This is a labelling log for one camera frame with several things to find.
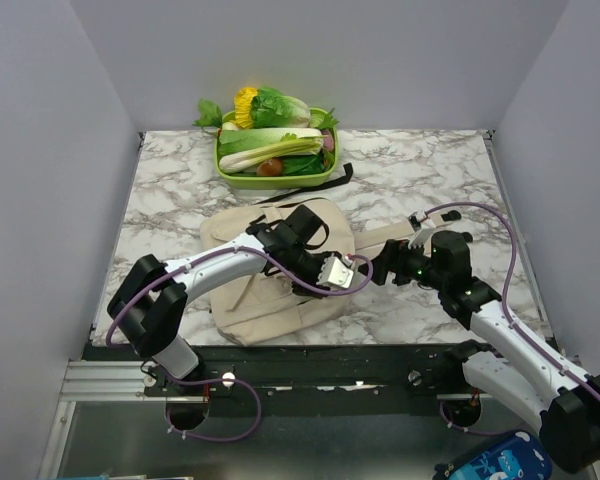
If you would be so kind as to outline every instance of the bag strap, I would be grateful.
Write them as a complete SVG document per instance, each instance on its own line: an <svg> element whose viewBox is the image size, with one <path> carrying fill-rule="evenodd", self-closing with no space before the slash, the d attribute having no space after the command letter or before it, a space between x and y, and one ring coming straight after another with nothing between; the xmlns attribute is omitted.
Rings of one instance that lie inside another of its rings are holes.
<svg viewBox="0 0 600 480"><path fill-rule="evenodd" d="M284 200L285 198L292 197L299 193L306 192L319 192L320 190L327 190L328 188L339 187L340 185L346 185L351 181L351 177L353 177L353 166L350 163L345 163L342 165L344 167L344 175L333 180L329 180L328 182L324 182L322 185L316 185L315 187L302 187L297 190L293 190L291 192L282 193L280 195L276 195L275 197L267 198L266 200L261 200L256 202L255 205L260 205L261 203L274 203L279 202L280 200Z"/></svg>

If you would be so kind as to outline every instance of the cable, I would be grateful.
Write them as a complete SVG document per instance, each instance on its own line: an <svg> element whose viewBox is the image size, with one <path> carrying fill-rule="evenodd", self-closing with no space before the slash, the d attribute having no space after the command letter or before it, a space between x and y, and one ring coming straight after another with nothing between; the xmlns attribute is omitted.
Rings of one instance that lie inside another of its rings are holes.
<svg viewBox="0 0 600 480"><path fill-rule="evenodd" d="M262 403L260 402L260 397L258 396L258 392L256 392L255 388L253 388L251 385L249 385L244 380L240 380L239 378L232 378L231 380L227 380L224 378L211 378L209 380L185 381L185 380L180 380L179 378L172 376L171 374L169 374L169 372L167 372L167 377L173 383L176 383L178 385L188 386L188 387L211 385L213 383L223 383L223 382L237 383L238 385L242 385L247 390L249 390L251 395L253 395L253 398L255 398L255 400L256 400L256 408L257 408L256 418L253 421L253 423L251 424L251 426L247 430L245 430L243 433L241 433L240 435L234 435L233 437L212 437L209 435L193 433L189 430L179 430L173 425L173 422L171 421L171 412L169 410L165 410L165 420L169 424L169 430L168 430L169 432L175 431L175 432L178 432L179 434L181 434L183 436L183 438L184 437L197 438L198 440L204 440L205 442L231 443L231 442L237 442L239 440L247 438L249 435L251 435L253 432L255 432L257 430L257 428L260 426L260 422L262 421Z"/></svg>
<svg viewBox="0 0 600 480"><path fill-rule="evenodd" d="M470 435L478 435L481 437L498 437L500 435L504 435L505 433L509 433L511 431L511 429L509 429L509 430L500 430L497 432L485 432L483 430L474 430L474 429L468 428L468 427L461 427L461 426L453 423L452 418L447 418L447 416L444 414L445 407L448 408L447 404L444 402L440 402L440 408L438 409L438 413L444 420L444 423L447 424L447 428L453 428L454 430L458 430L459 432L468 433Z"/></svg>
<svg viewBox="0 0 600 480"><path fill-rule="evenodd" d="M600 394L595 391L593 387L591 387L587 382L583 381L576 374L571 372L568 368L555 358L553 358L548 352L544 350L542 345L540 345L531 335L527 334L513 319L511 313L509 312L509 305L507 303L507 297L509 294L509 285L511 284L511 278L513 277L513 268L516 264L516 257L518 255L518 242L516 239L516 235L511 227L511 224L507 221L507 219L493 207L489 205L485 205L482 203L476 202L451 202L444 205L438 205L437 207L433 207L425 212L425 215L429 216L438 210L443 210L452 207L477 207L483 210L486 210L496 216L498 220L505 226L507 232L509 233L509 238L511 240L511 260L509 262L509 270L507 271L507 276L504 280L504 286L502 287L502 311L507 319L507 322L511 327L529 344L531 345L540 355L542 355L549 363L551 363L554 367L558 368L561 372L575 383L584 388L593 398L595 398L600 403Z"/></svg>
<svg viewBox="0 0 600 480"><path fill-rule="evenodd" d="M254 255L258 255L259 257L264 258L267 262L271 263L272 265L278 267L278 269L284 273L286 276L288 276L293 282L297 283L298 285L300 285L301 287L304 287L305 289L314 292L314 293L318 293L320 295L325 295L328 297L341 297L344 295L351 295L353 293L359 292L360 290L362 290L364 287L366 287L369 282L371 281L371 279L373 278L373 263L371 263L371 260L369 260L367 257L365 257L364 255L349 255L349 258L351 259L359 259L364 261L367 266L369 267L369 270L367 272L367 276L365 277L365 279L357 286L353 287L353 288L348 288L346 290L338 290L338 291L330 291L330 290L323 290L321 288L317 288L301 279L299 279L298 277L296 277L293 272L291 272L290 270L286 269L284 266L282 266L282 264L280 264L280 262L278 262L276 259L274 259L273 257L267 255L265 252L261 251L261 250L256 250L255 248L251 248L251 247L245 247L245 246L236 246L234 247L227 247L227 248L221 248L219 250L215 250L213 252L207 253L206 255L203 255L201 257L197 257L195 259L193 259L191 262L189 262L186 265L183 265L179 268L176 268L175 270L173 270L172 272L168 272L165 275L157 278L156 280L154 280L153 282L151 282L149 285L147 285L146 287L144 287L142 290L140 290L123 308L122 310L120 310L120 312L118 313L118 315L116 315L116 318L113 320L113 323L111 324L111 326L109 327L109 330L107 331L107 336L105 337L105 343L107 345L107 347L117 347L117 346L121 346L123 344L114 344L111 340L113 338L113 333L116 331L116 329L118 328L118 326L120 325L120 322L122 322L122 319L129 313L129 311L134 307L134 305L136 303L138 303L140 301L140 299L142 299L142 297L144 297L146 294L148 294L151 290L153 290L154 288L156 288L157 286L161 285L162 283L166 282L167 280L180 275L181 273L185 273L186 271L188 271L189 269L196 267L198 265L200 265L201 263L206 262L207 260L211 259L211 258L215 258L218 257L220 255L224 255L225 253L237 253L238 251L242 251L242 252L248 252L248 253L253 253Z"/></svg>

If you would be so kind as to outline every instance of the marble surface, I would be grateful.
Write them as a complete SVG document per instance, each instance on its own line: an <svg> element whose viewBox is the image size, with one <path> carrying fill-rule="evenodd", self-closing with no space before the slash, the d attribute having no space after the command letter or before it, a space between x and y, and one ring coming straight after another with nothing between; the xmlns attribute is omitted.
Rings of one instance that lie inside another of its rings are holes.
<svg viewBox="0 0 600 480"><path fill-rule="evenodd" d="M339 138L340 162L353 164L354 178L320 196L336 202L354 230L402 221L415 210L454 200L484 202L504 211L479 132L344 130ZM199 227L205 218L273 193L232 191L214 171L212 151L213 139L199 131L147 134L92 334L94 344L104 344L111 324L106 304L139 257L153 253L167 260L200 252ZM334 177L341 174L339 167ZM487 212L467 209L462 213L463 220L454 228L474 236L474 272L500 290L510 258L506 230ZM509 299L521 319L547 333L519 262ZM207 295L189 306L180 333L192 345L229 343L216 331ZM353 296L341 318L266 343L427 343L468 338L476 337L442 311L434 292L411 285L370 284ZM125 340L120 332L114 339Z"/></svg>

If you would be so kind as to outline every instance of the green plastic bin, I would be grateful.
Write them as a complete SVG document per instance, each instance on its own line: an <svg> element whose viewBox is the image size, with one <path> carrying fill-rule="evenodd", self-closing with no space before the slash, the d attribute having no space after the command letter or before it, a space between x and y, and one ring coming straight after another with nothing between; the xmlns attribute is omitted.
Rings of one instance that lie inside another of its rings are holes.
<svg viewBox="0 0 600 480"><path fill-rule="evenodd" d="M312 108L311 111L327 113L321 108ZM224 122L228 122L230 120L233 120L234 118L235 112L229 112L222 118L222 120ZM322 173L289 177L234 177L220 170L220 157L218 156L218 146L220 145L220 142L217 139L214 147L216 170L218 171L220 176L224 178L225 181L233 188L245 188L250 190L274 190L282 188L315 187L316 185L322 185L329 179L329 176L338 166L338 157L340 153L340 149L338 148L338 135L336 133L336 129L330 128L329 131L331 132L331 135L333 135L333 142L335 146L333 150L334 161L333 165L331 165L331 167L328 170L325 170Z"/></svg>

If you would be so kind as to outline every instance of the white wall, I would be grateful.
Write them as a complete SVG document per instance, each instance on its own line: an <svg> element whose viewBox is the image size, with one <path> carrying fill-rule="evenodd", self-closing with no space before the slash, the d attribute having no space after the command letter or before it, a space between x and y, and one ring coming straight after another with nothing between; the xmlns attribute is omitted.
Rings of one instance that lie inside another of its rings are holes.
<svg viewBox="0 0 600 480"><path fill-rule="evenodd" d="M566 8L495 150L557 338L600 372L600 0Z"/></svg>
<svg viewBox="0 0 600 480"><path fill-rule="evenodd" d="M349 127L493 128L567 0L72 0L131 118L270 84Z"/></svg>
<svg viewBox="0 0 600 480"><path fill-rule="evenodd" d="M138 136L71 6L0 1L0 479L33 478Z"/></svg>

